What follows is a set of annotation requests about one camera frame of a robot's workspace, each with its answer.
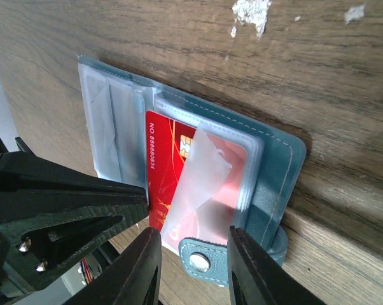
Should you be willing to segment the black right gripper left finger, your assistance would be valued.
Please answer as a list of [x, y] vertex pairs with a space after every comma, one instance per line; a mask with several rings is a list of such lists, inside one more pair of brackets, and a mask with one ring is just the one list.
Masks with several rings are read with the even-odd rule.
[[92, 283], [66, 304], [161, 304], [162, 244], [157, 229], [147, 227]]

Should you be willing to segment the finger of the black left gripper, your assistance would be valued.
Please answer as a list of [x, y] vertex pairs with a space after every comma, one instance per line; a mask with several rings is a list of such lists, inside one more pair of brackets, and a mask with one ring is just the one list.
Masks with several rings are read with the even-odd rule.
[[146, 191], [26, 152], [0, 154], [0, 290], [42, 290], [148, 214]]

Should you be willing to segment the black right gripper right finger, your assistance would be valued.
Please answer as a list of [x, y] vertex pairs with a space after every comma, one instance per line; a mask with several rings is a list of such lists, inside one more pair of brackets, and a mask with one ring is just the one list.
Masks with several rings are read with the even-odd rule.
[[232, 304], [323, 304], [293, 279], [242, 228], [231, 226], [227, 241]]

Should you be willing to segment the red VIP card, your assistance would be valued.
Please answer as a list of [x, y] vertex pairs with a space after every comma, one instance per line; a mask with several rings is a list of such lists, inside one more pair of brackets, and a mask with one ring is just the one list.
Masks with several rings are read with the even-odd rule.
[[242, 213], [246, 150], [153, 111], [146, 113], [146, 135], [150, 226], [173, 250], [185, 238], [226, 244]]

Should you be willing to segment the blue card holder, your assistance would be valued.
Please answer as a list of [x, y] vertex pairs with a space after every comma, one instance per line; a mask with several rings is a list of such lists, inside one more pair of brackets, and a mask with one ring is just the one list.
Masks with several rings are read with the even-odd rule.
[[150, 226], [190, 276], [228, 285], [230, 226], [284, 262], [301, 139], [94, 58], [78, 72], [97, 175], [146, 190]]

